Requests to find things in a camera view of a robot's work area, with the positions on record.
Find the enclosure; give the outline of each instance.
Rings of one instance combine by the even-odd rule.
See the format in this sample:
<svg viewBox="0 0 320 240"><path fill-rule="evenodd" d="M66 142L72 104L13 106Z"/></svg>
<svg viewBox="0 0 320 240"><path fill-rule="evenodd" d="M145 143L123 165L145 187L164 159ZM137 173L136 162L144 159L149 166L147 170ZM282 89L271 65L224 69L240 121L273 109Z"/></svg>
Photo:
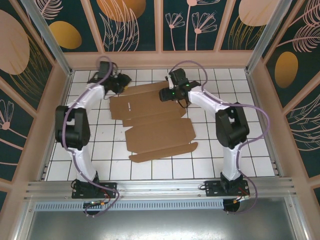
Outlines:
<svg viewBox="0 0 320 240"><path fill-rule="evenodd" d="M0 3L1 239L319 239L319 0L2 0ZM157 84L185 62L189 81L244 108L252 179L244 214L199 188L219 180L216 119L186 108L197 148L136 163L110 99L88 114L89 154L120 199L98 219L72 198L77 170L55 139L55 111L76 100L107 56ZM267 134L255 141L264 131Z"/></svg>

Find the gold circle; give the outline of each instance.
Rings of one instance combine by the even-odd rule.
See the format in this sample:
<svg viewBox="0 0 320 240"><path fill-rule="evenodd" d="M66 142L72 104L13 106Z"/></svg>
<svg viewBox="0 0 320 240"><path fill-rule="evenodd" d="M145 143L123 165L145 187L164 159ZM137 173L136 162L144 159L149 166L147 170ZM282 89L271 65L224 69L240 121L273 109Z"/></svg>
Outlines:
<svg viewBox="0 0 320 240"><path fill-rule="evenodd" d="M65 49L76 49L82 44L80 33L68 22L55 21L49 28L59 46Z"/></svg>
<svg viewBox="0 0 320 240"><path fill-rule="evenodd" d="M128 22L130 16L126 16L125 7L134 12L136 18L139 18L146 9L146 0L96 0L101 11L110 19L116 22Z"/></svg>
<svg viewBox="0 0 320 240"><path fill-rule="evenodd" d="M279 0L241 0L239 18L241 22L248 26L266 25L278 2Z"/></svg>
<svg viewBox="0 0 320 240"><path fill-rule="evenodd" d="M0 10L0 69L12 75L21 74L30 56L28 35L10 14Z"/></svg>
<svg viewBox="0 0 320 240"><path fill-rule="evenodd" d="M275 64L275 82L280 88L289 87L298 72L298 59L290 51L282 53Z"/></svg>

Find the cardboard flap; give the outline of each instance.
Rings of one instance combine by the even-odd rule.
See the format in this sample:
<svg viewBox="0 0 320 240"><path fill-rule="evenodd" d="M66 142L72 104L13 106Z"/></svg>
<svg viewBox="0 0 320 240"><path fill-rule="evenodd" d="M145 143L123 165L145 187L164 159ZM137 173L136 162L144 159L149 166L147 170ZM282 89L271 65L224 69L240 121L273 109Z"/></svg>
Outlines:
<svg viewBox="0 0 320 240"><path fill-rule="evenodd" d="M180 108L174 101L162 102L159 90L110 98L111 118L116 120L178 111Z"/></svg>
<svg viewBox="0 0 320 240"><path fill-rule="evenodd" d="M128 151L137 154L185 145L195 137L189 118L153 122L125 131Z"/></svg>
<svg viewBox="0 0 320 240"><path fill-rule="evenodd" d="M161 81L152 84L144 84L139 86L128 87L120 96L129 96L134 94L143 94L147 92L159 91L160 89L168 88L168 81Z"/></svg>
<svg viewBox="0 0 320 240"><path fill-rule="evenodd" d="M186 109L185 108L180 108L177 111L169 111L169 112L164 112L164 113L159 113L155 115L150 115L150 116L142 116L142 117L135 117L132 119L124 119L122 121L122 124L124 127L132 127L132 126L139 126L139 125L144 125L144 124L151 124L155 122L161 122L161 121L166 121L170 119L179 119L183 115L186 114Z"/></svg>
<svg viewBox="0 0 320 240"><path fill-rule="evenodd" d="M129 159L135 163L142 163L145 161L162 159L162 158L171 157L175 155L190 153L196 150L197 147L198 147L198 143L193 142L191 144L185 144L185 145L166 148L162 150L130 155Z"/></svg>

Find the purple cable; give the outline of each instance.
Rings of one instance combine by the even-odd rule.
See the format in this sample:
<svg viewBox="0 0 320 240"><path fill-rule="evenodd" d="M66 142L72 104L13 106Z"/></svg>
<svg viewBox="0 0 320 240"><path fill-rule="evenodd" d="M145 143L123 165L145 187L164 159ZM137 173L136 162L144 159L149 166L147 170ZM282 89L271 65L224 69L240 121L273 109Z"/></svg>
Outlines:
<svg viewBox="0 0 320 240"><path fill-rule="evenodd" d="M255 109L255 110L258 110L260 111L266 118L267 120L267 127L265 129L265 131L258 137L254 138L254 139L251 139L250 141L246 141L244 143L242 143L239 148L238 148L238 151L236 153L236 169L239 171L240 174L242 174L253 186L254 188L254 192L255 192L255 198L254 198L254 202L252 204L252 206L246 210L243 210L243 211L240 211L240 212L234 212L234 214L244 214L244 213L247 213L249 212L251 209L254 208L254 206L256 205L257 203L257 199L258 199L258 190L257 190L257 186L255 185L255 183L250 179L250 177L248 177L247 175L245 175L241 170L240 170L240 167L239 167L239 158L240 158L240 150L247 144L249 143L253 143L255 141L258 141L259 139L262 139L265 135L267 135L269 129L270 129L270 118L268 116L268 114L262 110L261 108L257 107L257 106L253 106L253 105L248 105L248 104L234 104L234 103L227 103L227 102L223 102L223 101L218 101L216 100L215 98L213 98L212 96L210 96L209 94L206 93L206 91L204 91L205 89L205 85L207 84L208 82L208 74L207 74L207 71L205 70L205 68L198 62L196 61L192 61L192 60L184 60L184 61L181 61L179 63L177 63L171 70L170 72L172 72L176 67L178 67L179 65L181 64L184 64L184 63L192 63L192 64L195 64L197 66L199 66L203 71L204 71L204 75L205 75L205 82L204 84L201 86L201 90L203 92L204 95L206 95L208 98L210 98L211 100L215 101L216 103L218 104L221 104L221 105L224 105L224 106L229 106L229 107L245 107L245 108L252 108L252 109Z"/></svg>
<svg viewBox="0 0 320 240"><path fill-rule="evenodd" d="M67 144L66 144L66 128L67 128L67 121L68 121L68 116L70 114L70 112L72 111L72 109L77 105L79 104L79 102L84 98L84 96L89 92L91 91L93 88L95 88L97 85L100 85L102 82L104 82L111 74L112 70L113 70L113 64L112 64L112 61L109 57L107 56L101 56L98 58L97 62L100 61L102 58L107 58L107 60L109 61L109 65L111 66L109 69L108 69L108 72L106 73L106 75L99 81L97 82L96 84L92 85L91 87L87 88L84 93L82 93L78 98L77 100L74 102L74 104L72 104L72 106L69 107L68 111L65 113L65 117L63 119L63 125L62 125L62 145L64 147L64 149L70 153L72 153L72 159L73 159L73 163L74 163L74 166L75 166L75 169L78 171L78 173L90 184L100 188L100 189L104 189L104 190L107 190L107 191L112 191L114 193L117 194L115 200L103 211L100 211L98 212L97 214L95 215L92 215L92 218L94 217L98 217L99 215L102 215L103 213L105 213L106 211L108 211L110 208L112 208L112 206L118 201L119 199L119 196L120 196L120 193L116 190L116 189L112 189L112 188L109 188L109 187L105 187L105 186L101 186L99 184L96 184L94 183L93 181L91 181L90 179L88 179L83 173L82 171L80 170L78 164L77 164L77 161L76 161L76 153L73 151L73 150L70 150L68 149L67 147ZM87 213L87 209L88 207L85 208L84 212L86 214L86 216L91 216Z"/></svg>

